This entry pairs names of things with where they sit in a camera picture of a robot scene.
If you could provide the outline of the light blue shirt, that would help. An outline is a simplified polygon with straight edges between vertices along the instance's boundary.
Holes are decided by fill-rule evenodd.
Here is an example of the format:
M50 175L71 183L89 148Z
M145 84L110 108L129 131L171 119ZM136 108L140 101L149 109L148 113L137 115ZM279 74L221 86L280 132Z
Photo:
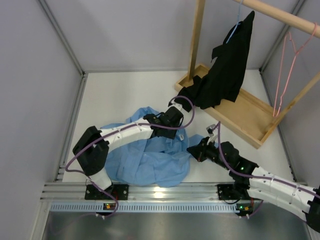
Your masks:
M112 181L146 186L173 187L190 172L191 155L187 148L203 136L188 136L185 129L175 138L154 137L131 142L110 151L104 168Z

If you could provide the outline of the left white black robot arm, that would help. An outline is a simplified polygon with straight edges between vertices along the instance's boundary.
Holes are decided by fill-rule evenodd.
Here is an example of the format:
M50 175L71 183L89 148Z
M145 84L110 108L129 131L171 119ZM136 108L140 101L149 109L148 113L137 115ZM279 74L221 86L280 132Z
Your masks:
M105 169L108 153L139 140L155 137L174 139L184 115L182 105L171 104L166 112L147 114L119 127L87 128L73 147L73 154L84 175L97 185L95 192L103 200L113 195L113 183Z

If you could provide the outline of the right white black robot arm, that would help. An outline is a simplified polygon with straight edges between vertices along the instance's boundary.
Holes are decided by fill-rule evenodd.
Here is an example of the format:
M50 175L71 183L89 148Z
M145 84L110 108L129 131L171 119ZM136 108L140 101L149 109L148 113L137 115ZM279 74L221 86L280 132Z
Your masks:
M242 156L226 141L220 145L203 138L187 148L199 162L210 160L225 170L234 180L232 192L239 198L259 199L282 208L306 222L316 232L320 230L320 189L291 182L258 166Z

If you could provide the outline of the black shirt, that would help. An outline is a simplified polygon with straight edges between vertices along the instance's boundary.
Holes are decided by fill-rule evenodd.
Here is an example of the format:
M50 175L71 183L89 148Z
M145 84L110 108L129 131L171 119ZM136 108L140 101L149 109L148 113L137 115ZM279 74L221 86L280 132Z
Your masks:
M255 12L251 11L238 25L232 27L223 43L212 50L215 60L208 73L193 77L193 84L183 87L174 101L187 112L192 110L188 101L202 110L214 108L222 100L235 102L242 87L250 51Z

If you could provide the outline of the wooden clothes rack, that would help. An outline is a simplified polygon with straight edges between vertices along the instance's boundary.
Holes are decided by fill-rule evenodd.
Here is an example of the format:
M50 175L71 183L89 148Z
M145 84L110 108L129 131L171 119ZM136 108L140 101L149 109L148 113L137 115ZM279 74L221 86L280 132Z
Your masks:
M300 18L279 8L259 0L245 0L244 6L269 16L284 24L310 34L312 37L320 36L320 27L315 23ZM209 68L203 64L196 65L200 33L205 9L205 1L195 2L195 14L190 46L190 57L187 74L178 80L174 86L176 91L192 83L195 75L203 77ZM283 120L285 115L301 98L320 80L317 73L293 100L280 113L273 115L272 107L256 96L241 89L235 102L223 100L220 105L205 110L210 116L220 121L224 126L237 134L247 143L259 149L271 133Z

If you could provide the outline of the aluminium mounting rail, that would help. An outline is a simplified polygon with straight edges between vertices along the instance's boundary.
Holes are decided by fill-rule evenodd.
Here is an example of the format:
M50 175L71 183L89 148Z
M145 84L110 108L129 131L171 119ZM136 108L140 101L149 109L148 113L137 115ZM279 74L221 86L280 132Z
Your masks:
M40 199L43 201L85 200L87 183L48 182L44 184ZM216 182L186 182L174 187L157 185L128 187L128 202L216 202L218 196Z

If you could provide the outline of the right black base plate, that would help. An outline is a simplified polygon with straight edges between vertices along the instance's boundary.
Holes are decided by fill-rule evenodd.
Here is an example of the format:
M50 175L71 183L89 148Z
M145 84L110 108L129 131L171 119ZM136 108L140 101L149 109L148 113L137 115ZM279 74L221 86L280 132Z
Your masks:
M240 200L240 195L236 192L234 185L231 183L224 183L217 185L217 194L219 200Z

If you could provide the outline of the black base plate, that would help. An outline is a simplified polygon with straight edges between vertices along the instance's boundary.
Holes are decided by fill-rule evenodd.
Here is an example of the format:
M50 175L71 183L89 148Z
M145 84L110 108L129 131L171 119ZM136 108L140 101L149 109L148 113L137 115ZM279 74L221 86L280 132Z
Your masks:
M113 184L105 190L105 192L112 195L116 200L127 200L129 194L129 185L127 184ZM103 192L98 190L94 185L89 184L85 190L85 200L112 200L111 197L105 195Z
M240 200L240 195L236 192L234 185L231 183L224 183L217 185L217 194L219 200Z

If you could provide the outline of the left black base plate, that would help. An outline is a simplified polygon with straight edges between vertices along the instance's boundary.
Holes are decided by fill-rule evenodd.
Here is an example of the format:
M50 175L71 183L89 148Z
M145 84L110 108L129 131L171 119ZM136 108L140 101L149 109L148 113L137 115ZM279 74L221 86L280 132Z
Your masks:
M113 184L105 190L105 192L112 195L116 200L127 200L129 194L129 185L127 184ZM98 190L94 185L89 184L85 190L85 200L112 200L111 197L105 195L103 192Z

